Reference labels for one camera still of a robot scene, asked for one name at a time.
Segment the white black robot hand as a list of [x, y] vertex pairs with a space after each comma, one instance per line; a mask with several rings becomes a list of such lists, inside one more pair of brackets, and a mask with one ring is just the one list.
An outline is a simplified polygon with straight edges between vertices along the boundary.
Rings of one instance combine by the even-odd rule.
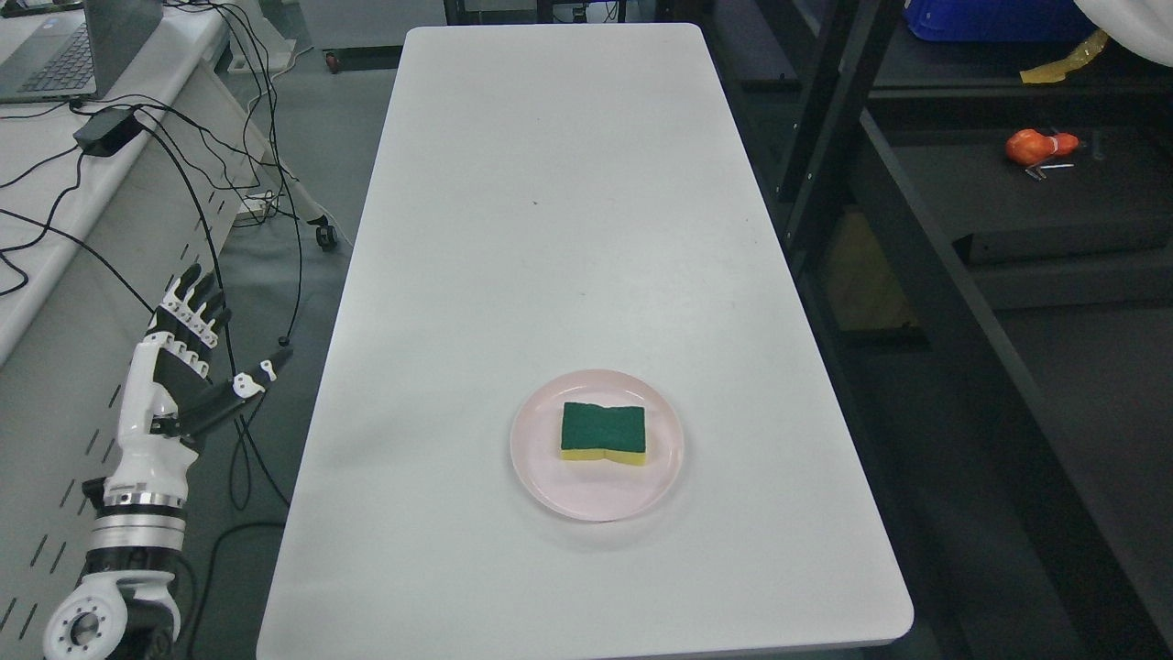
[[210, 356], [230, 317], [216, 275], [198, 264], [165, 290], [123, 381], [118, 465], [84, 489], [97, 510], [183, 506], [188, 469], [208, 434], [277, 383], [292, 356], [289, 347], [219, 383], [209, 379]]

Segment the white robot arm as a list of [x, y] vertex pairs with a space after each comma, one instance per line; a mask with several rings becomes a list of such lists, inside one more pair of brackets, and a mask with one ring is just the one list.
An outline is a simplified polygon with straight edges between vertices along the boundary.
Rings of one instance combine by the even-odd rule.
[[172, 581], [187, 532], [184, 478], [84, 479], [95, 510], [82, 574], [48, 618], [46, 659], [172, 659]]

